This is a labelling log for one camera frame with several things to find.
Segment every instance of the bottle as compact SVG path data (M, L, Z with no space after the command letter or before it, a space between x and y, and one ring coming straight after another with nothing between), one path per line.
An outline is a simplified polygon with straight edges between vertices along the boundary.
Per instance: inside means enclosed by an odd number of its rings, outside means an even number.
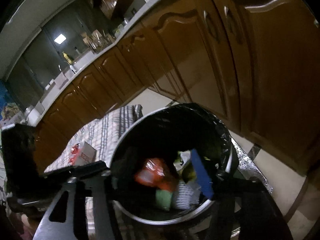
M77 70L75 69L75 67L73 65L69 65L71 71L75 74L77 72Z
M79 49L77 47L75 47L75 50L76 50L76 53L78 53L78 55L80 56L81 53L80 53Z
M71 56L68 56L68 54L65 53L64 51L62 52L62 54L63 54L64 58L68 61L68 63L71 65L73 58Z

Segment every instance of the cabinet door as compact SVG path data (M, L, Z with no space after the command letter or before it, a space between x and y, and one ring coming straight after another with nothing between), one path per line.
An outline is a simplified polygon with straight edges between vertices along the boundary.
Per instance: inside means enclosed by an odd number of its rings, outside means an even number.
M144 86L181 103L190 101L163 47L156 49L140 23L117 46Z
M302 0L214 0L232 47L241 130L305 172L319 159L320 31Z
M61 155L68 140L49 123L41 121L36 129L36 149L33 152L33 159L36 162L38 172L42 173Z
M239 127L239 98L231 50L211 0L163 0L142 19L162 44L192 101Z
M94 65L123 102L143 87L117 47L103 54Z
M68 140L85 124L99 118L98 112L70 84L50 107L44 122L53 125Z
M121 99L111 89L108 82L101 76L94 65L88 66L72 83L98 111L101 117L109 109L122 103Z

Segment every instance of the green sponge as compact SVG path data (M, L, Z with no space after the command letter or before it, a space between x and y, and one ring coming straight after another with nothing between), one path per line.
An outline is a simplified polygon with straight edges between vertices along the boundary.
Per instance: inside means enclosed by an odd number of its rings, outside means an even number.
M156 190L156 206L162 210L169 211L171 206L172 192L157 189Z

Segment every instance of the cardboard box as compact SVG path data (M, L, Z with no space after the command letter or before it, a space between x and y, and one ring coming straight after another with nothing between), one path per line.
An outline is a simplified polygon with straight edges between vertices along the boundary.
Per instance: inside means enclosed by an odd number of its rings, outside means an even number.
M93 163L96 157L97 150L93 148L87 142L84 142L84 146L79 149L79 155L75 159L74 166L86 165Z

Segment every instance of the kitchen counter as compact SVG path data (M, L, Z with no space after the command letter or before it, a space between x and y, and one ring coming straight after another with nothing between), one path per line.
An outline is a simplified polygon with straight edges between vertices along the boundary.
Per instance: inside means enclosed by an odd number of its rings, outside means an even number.
M76 68L77 72L74 74L66 84L60 89L58 93L55 93L55 95L49 99L49 103L44 109L44 112L40 115L38 120L33 124L33 126L37 126L38 123L42 120L46 112L50 109L50 106L55 102L55 100L59 97L59 95L65 90L68 85L86 68L88 67L92 62L94 62L97 58L102 56L104 53L106 53L108 50L116 46L116 44L125 36L125 34L140 20L141 17L143 17L155 4L157 4L160 0L149 0L146 4L144 4L141 9L134 15L134 17L128 22L128 24L123 28L118 38L115 40L115 42L105 49L103 49L100 53L94 54L92 51L87 52L83 57L79 59L78 62L74 64L74 67Z

